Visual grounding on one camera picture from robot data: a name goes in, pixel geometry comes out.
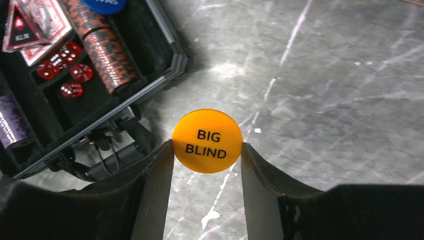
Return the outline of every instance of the poker case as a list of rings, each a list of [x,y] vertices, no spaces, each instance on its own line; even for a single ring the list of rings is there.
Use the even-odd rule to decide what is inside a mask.
[[[8,0],[0,0],[2,40],[8,4]],[[61,84],[72,80],[69,71],[46,81],[36,74],[39,64],[27,66],[20,52],[0,53],[0,94],[16,102],[33,135],[33,142],[24,147],[4,149],[0,144],[3,177],[25,179],[50,168],[87,181],[101,179],[104,174],[99,175],[98,169],[75,162],[74,149],[89,143],[108,149],[105,131],[127,131],[135,140],[114,154],[123,156],[124,166],[153,148],[152,133],[138,122],[139,109],[187,70],[188,51],[158,0],[127,0],[122,12],[107,18],[141,76],[118,95],[107,92],[85,51],[72,65],[89,65],[94,77],[82,83],[84,94],[77,98],[64,98],[60,93]],[[68,41],[83,46],[74,31],[63,43]]]

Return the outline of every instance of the black foam insert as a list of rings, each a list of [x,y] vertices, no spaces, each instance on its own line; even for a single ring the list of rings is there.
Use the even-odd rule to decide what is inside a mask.
[[[0,0],[1,40],[7,4],[8,1]],[[0,94],[14,98],[34,135],[33,143],[22,149],[5,150],[0,146],[0,158],[6,158],[3,163],[0,161],[0,170],[5,175],[14,175],[29,166],[163,75],[170,67],[172,46],[144,0],[128,0],[124,11],[108,18],[111,29],[120,39],[140,76],[120,95],[108,94],[85,51],[73,64],[89,65],[94,76],[81,84],[83,95],[71,99],[61,95],[60,86],[75,81],[69,73],[73,64],[49,81],[35,72],[38,65],[50,59],[62,44],[31,67],[26,65],[19,52],[0,53]],[[63,43],[68,41],[83,46],[74,31]]]

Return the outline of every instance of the red dice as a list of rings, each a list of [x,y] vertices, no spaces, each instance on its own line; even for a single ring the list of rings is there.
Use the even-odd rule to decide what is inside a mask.
[[[36,72],[42,79],[51,80],[75,62],[82,52],[83,49],[78,44],[69,41],[50,60],[41,64]]]
[[[36,72],[44,80],[52,80],[59,74],[59,70],[49,61],[38,66]]]
[[[78,57],[79,55],[81,55],[81,53],[83,52],[83,48],[76,44],[73,41],[68,41],[63,47],[62,50],[68,50],[70,51],[72,54],[76,55],[76,57]]]
[[[60,92],[65,98],[71,99],[83,95],[84,90],[79,82],[73,81],[62,84]]]
[[[93,70],[87,64],[78,63],[70,68],[70,75],[73,79],[84,83],[93,77]]]

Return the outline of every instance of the stack of poker chips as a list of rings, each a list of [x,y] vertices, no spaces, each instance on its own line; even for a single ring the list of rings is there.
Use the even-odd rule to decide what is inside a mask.
[[[15,102],[0,96],[0,142],[4,149],[18,148],[31,142],[30,130]]]
[[[90,10],[81,0],[62,0],[73,29],[110,94],[139,79],[136,68],[112,31],[105,16]]]

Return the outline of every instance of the poker chip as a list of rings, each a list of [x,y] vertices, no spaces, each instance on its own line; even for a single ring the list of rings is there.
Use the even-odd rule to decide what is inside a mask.
[[[82,0],[93,12],[103,15],[113,15],[122,11],[126,0]]]
[[[110,27],[105,16],[90,10],[81,0],[62,1],[69,20],[80,39],[84,39],[87,34],[95,29],[107,29]]]
[[[110,29],[100,29],[84,39],[84,47],[110,94],[138,79],[135,67]]]
[[[24,118],[8,96],[0,96],[0,142],[5,149],[22,147],[32,142]]]

